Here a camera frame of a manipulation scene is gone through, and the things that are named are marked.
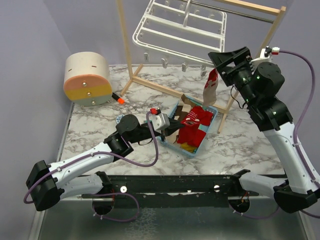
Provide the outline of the red santa sock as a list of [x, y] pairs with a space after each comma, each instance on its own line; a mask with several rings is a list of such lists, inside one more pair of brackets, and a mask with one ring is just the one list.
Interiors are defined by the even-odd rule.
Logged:
[[200, 124], [184, 125], [185, 127], [179, 130], [177, 143], [187, 143], [188, 145], [198, 148], [207, 133], [199, 130]]

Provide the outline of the red beige reindeer sock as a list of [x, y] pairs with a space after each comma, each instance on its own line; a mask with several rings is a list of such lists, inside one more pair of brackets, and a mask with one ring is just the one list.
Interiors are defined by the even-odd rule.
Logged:
[[216, 91], [219, 85], [219, 73], [214, 68], [208, 75], [207, 82], [203, 89], [203, 106], [208, 107], [216, 103]]

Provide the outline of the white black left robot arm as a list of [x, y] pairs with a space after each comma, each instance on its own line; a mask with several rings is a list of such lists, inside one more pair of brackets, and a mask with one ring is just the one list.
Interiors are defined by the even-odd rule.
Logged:
[[124, 115], [115, 126], [116, 131], [90, 150], [61, 162], [47, 164], [41, 160], [35, 163], [26, 180], [28, 191], [23, 202], [34, 204], [40, 212], [53, 207], [61, 199], [76, 195], [106, 197], [111, 186], [104, 173], [85, 177], [82, 175], [117, 160], [124, 160], [139, 167], [151, 167], [156, 164], [156, 159], [145, 164], [126, 158], [133, 152], [131, 145], [152, 139], [157, 146], [157, 136], [165, 138], [183, 127], [184, 124], [169, 118], [165, 113], [149, 111], [143, 124], [140, 124], [133, 114]]

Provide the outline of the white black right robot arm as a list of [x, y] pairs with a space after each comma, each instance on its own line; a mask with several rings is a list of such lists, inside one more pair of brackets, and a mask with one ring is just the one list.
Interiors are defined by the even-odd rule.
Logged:
[[286, 174], [276, 179], [242, 170], [233, 175], [229, 189], [240, 196], [253, 191], [273, 199], [287, 213], [303, 211], [320, 197], [320, 175], [298, 138], [300, 122], [294, 122], [285, 103], [277, 98], [285, 78], [272, 56], [282, 50], [265, 47], [252, 58], [247, 47], [208, 54], [226, 86], [234, 86], [247, 105], [250, 118], [271, 143]]

